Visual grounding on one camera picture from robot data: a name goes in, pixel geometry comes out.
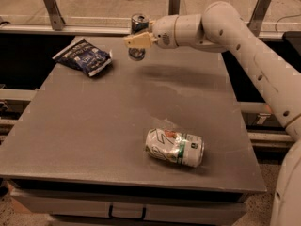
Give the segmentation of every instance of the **soda can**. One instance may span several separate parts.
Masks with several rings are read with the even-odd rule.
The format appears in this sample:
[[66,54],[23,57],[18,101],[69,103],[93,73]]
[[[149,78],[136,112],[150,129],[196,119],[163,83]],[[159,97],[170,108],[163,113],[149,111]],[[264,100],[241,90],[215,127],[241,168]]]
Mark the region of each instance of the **soda can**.
[[148,132],[145,151],[152,157],[196,168],[204,154],[202,137],[165,129]]
[[149,19],[145,15],[137,13],[132,16],[132,33],[137,33],[149,27]]

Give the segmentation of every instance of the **gray table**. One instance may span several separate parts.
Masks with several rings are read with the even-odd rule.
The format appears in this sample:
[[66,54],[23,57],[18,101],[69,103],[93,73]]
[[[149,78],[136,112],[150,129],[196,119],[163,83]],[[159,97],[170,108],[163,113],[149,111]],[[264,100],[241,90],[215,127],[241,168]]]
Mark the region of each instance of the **gray table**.
[[[134,62],[121,38],[95,79],[56,65],[0,147],[0,176],[107,186],[259,193],[265,185],[221,55],[156,46]],[[150,128],[203,136],[196,169],[144,152]]]

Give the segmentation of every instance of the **cable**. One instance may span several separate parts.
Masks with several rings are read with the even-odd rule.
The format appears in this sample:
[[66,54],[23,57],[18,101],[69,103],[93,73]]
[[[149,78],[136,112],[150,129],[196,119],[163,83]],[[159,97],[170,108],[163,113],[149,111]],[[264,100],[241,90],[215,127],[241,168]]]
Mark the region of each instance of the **cable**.
[[288,18],[295,18],[295,17],[299,17],[299,16],[301,16],[301,13],[297,14],[297,15],[285,16],[285,17],[278,19],[277,22],[275,23],[275,31],[277,31],[277,25],[281,20],[288,19]]

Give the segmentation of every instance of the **crushed can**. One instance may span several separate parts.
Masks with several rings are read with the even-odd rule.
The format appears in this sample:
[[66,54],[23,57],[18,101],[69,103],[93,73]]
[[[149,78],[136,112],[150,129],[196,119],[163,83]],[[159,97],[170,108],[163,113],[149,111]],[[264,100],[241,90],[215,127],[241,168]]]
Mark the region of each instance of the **crushed can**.
[[204,154],[202,137],[165,129],[148,132],[145,151],[152,157],[196,168]]

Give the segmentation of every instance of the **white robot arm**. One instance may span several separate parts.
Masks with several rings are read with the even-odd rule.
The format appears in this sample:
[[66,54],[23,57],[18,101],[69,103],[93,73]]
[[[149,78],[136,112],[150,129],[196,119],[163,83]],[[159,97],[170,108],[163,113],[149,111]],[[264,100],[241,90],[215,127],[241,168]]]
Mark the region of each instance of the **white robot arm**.
[[229,50],[244,68],[280,124],[296,141],[278,177],[271,226],[297,225],[301,221],[301,76],[290,64],[256,38],[236,9],[215,2],[200,15],[163,17],[150,32],[125,38],[129,48],[153,43],[164,49],[190,46],[208,52]]

